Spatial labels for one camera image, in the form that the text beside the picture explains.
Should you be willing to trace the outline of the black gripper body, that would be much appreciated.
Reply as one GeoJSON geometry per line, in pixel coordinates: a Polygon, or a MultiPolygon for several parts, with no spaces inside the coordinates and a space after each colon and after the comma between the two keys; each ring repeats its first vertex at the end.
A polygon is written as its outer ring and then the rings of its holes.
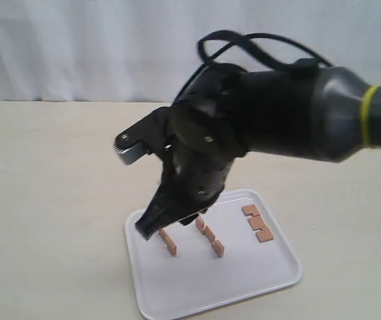
{"type": "Polygon", "coordinates": [[[233,159],[211,158],[185,146],[170,147],[153,197],[154,225],[188,225],[205,213],[224,190],[233,163],[233,159]]]}

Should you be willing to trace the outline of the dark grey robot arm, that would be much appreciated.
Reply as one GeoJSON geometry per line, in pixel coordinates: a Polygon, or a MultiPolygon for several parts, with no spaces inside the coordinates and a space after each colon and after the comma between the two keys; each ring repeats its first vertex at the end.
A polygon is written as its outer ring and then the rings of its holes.
{"type": "Polygon", "coordinates": [[[161,183],[135,223],[145,239],[208,210],[249,152],[339,163],[381,148],[381,86],[346,68],[236,73],[221,91],[223,78],[206,71],[168,108],[161,183]]]}

